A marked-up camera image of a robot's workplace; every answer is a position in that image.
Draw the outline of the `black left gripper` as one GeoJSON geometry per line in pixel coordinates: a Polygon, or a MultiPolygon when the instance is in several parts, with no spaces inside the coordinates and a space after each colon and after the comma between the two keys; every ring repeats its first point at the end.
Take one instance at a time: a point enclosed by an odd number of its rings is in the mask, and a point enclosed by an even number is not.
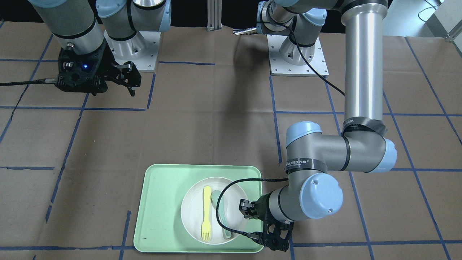
{"type": "Polygon", "coordinates": [[[263,221],[263,231],[253,232],[253,242],[264,245],[271,250],[287,251],[294,224],[278,221],[271,213],[269,198],[271,194],[261,196],[257,201],[246,199],[239,201],[238,209],[246,219],[263,221]]]}

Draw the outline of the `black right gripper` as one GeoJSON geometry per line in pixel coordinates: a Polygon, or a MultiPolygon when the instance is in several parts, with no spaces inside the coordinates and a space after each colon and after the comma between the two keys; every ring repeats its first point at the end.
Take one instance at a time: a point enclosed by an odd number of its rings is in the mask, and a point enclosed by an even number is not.
{"type": "Polygon", "coordinates": [[[110,80],[126,87],[130,96],[134,97],[142,80],[134,62],[117,64],[105,39],[89,54],[78,55],[72,47],[61,49],[58,65],[55,86],[64,92],[104,93],[108,89],[105,81],[110,80]]]}

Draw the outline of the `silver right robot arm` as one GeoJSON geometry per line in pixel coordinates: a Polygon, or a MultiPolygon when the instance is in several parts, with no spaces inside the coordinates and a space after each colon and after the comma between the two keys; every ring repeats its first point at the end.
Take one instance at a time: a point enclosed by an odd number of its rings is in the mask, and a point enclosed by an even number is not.
{"type": "Polygon", "coordinates": [[[59,90],[97,95],[107,81],[126,87],[131,96],[140,87],[138,64],[149,56],[142,32],[161,33],[171,24],[170,0],[32,0],[61,46],[56,79],[59,90]]]}

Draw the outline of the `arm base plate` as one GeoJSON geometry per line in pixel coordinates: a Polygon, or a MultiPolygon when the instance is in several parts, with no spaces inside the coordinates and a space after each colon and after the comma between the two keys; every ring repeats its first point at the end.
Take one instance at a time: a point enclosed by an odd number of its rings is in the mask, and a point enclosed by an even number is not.
{"type": "Polygon", "coordinates": [[[329,76],[320,39],[313,46],[301,47],[301,53],[309,62],[302,59],[297,47],[287,36],[267,35],[270,71],[272,76],[329,76]]]}
{"type": "Polygon", "coordinates": [[[132,61],[140,72],[155,72],[161,42],[160,32],[141,31],[137,32],[132,39],[116,41],[111,39],[105,31],[104,37],[114,59],[120,65],[126,61],[132,61]]]}

